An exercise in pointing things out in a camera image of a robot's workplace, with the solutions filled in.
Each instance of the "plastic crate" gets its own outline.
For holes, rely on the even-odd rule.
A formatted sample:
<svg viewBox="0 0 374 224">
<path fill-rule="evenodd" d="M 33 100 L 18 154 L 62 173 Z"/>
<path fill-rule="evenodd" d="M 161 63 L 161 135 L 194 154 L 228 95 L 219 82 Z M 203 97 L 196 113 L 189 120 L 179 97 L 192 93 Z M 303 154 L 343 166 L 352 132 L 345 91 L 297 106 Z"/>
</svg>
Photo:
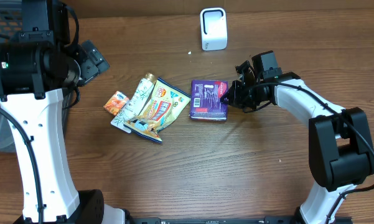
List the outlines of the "plastic crate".
<svg viewBox="0 0 374 224">
<path fill-rule="evenodd" d="M 0 1 L 0 34 L 12 37 L 17 31 L 22 29 L 21 1 Z M 73 94 L 64 98 L 63 106 L 68 106 Z M 62 111 L 62 126 L 65 133 L 69 110 Z M 15 152 L 14 139 L 7 119 L 0 114 L 0 151 Z"/>
</svg>

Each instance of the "orange packet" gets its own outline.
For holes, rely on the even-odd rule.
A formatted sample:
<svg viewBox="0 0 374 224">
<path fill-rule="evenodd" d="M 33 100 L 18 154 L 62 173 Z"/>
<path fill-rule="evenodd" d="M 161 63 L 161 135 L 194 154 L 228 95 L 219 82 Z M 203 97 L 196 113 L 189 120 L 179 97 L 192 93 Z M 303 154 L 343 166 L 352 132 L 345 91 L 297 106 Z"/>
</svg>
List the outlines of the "orange packet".
<svg viewBox="0 0 374 224">
<path fill-rule="evenodd" d="M 116 93 L 114 93 L 114 95 L 110 98 L 110 100 L 108 100 L 108 102 L 106 102 L 106 104 L 104 105 L 104 108 L 111 114 L 113 115 L 117 115 L 120 111 L 120 109 L 129 101 L 129 98 L 119 92 L 119 91 L 116 91 Z"/>
</svg>

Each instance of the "yellow snack package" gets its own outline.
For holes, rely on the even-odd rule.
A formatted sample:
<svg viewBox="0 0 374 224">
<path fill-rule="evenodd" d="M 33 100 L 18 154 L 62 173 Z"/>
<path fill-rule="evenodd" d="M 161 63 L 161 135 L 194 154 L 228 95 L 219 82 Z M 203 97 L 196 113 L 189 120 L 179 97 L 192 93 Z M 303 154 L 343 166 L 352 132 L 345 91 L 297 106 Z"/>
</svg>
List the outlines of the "yellow snack package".
<svg viewBox="0 0 374 224">
<path fill-rule="evenodd" d="M 188 94 L 158 78 L 151 100 L 138 116 L 124 125 L 142 137 L 162 143 L 157 133 L 173 123 L 190 100 Z"/>
</svg>

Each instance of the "tube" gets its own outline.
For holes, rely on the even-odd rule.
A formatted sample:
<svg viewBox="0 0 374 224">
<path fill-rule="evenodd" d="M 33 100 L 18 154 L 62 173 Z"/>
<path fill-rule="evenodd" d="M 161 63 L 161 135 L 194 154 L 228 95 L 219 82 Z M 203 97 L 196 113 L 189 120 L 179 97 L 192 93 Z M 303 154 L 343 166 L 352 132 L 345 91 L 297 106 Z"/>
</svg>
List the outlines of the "tube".
<svg viewBox="0 0 374 224">
<path fill-rule="evenodd" d="M 131 133 L 131 130 L 123 124 L 141 112 L 154 89 L 155 82 L 156 77 L 151 73 L 147 73 L 145 78 L 142 78 L 139 82 L 131 100 L 113 118 L 111 124 L 127 133 Z"/>
</svg>

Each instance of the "wooden table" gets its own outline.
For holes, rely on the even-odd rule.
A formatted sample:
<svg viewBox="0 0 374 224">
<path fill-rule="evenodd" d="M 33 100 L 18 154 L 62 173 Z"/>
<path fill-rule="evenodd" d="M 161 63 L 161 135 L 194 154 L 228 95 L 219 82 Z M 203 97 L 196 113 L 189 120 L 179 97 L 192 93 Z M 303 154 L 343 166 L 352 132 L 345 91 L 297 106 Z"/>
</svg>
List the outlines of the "wooden table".
<svg viewBox="0 0 374 224">
<path fill-rule="evenodd" d="M 227 18 L 228 46 L 216 52 L 202 51 L 198 16 L 80 20 L 81 40 L 91 39 L 111 68 L 81 89 L 69 116 L 65 142 L 78 190 L 101 189 L 107 204 L 135 217 L 292 215 L 314 180 L 307 128 L 287 111 L 230 108 L 225 123 L 211 123 L 190 120 L 187 106 L 155 144 L 111 126 L 103 109 L 116 90 L 132 96 L 145 72 L 189 92 L 193 79 L 231 83 L 235 65 L 267 50 L 324 98 L 363 109 L 374 143 L 374 10 Z M 22 203 L 16 155 L 0 153 L 0 223 L 14 221 Z M 374 191 L 349 195 L 338 215 L 374 223 Z"/>
</svg>

